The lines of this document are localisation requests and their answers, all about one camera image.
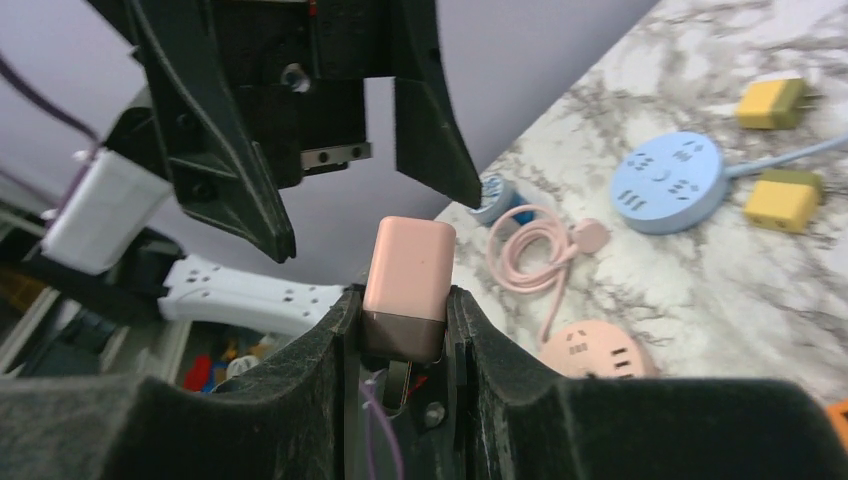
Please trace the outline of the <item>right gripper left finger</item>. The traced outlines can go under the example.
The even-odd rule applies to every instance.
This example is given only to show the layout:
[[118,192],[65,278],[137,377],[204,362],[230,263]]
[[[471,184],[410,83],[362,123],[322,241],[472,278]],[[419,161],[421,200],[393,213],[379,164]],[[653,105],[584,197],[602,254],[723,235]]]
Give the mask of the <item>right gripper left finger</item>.
[[349,479],[361,292],[212,393],[154,377],[6,380],[5,479]]

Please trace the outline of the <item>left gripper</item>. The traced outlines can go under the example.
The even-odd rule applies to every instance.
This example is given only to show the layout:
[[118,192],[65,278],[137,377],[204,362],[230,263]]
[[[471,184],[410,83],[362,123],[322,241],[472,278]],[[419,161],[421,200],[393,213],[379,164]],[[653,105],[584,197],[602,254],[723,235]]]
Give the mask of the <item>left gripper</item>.
[[146,78],[105,145],[166,180],[192,219],[278,263],[294,257],[277,186],[369,155],[364,81],[389,76],[391,66],[396,169],[480,206],[434,1],[91,5],[131,44]]

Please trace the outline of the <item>pink plug adapter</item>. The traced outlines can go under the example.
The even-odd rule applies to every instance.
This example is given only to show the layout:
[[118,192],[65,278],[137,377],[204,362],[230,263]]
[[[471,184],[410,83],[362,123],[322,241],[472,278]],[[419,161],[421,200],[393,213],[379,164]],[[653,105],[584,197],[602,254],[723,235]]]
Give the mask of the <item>pink plug adapter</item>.
[[421,364],[441,357],[455,241],[447,223],[380,221],[362,302],[364,352]]

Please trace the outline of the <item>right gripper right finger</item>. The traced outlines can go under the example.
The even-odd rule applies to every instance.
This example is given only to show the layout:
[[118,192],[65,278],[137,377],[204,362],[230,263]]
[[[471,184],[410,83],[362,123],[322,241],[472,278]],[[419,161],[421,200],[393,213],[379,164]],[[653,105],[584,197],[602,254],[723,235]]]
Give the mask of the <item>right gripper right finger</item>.
[[469,479],[843,479],[847,454],[798,386],[763,379],[568,379],[447,300]]

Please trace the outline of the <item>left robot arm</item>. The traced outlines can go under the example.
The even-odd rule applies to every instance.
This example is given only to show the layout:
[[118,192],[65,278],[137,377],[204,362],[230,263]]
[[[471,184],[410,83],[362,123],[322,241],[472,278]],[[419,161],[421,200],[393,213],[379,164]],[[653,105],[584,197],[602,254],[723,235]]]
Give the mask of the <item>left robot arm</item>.
[[185,254],[146,231],[168,195],[189,217],[276,262],[295,256],[280,191],[366,159],[365,81],[394,83],[396,168],[480,203],[456,124],[433,1],[98,1],[145,86],[107,136],[2,77],[90,139],[83,166],[22,271],[124,324],[207,321],[297,336],[341,294]]

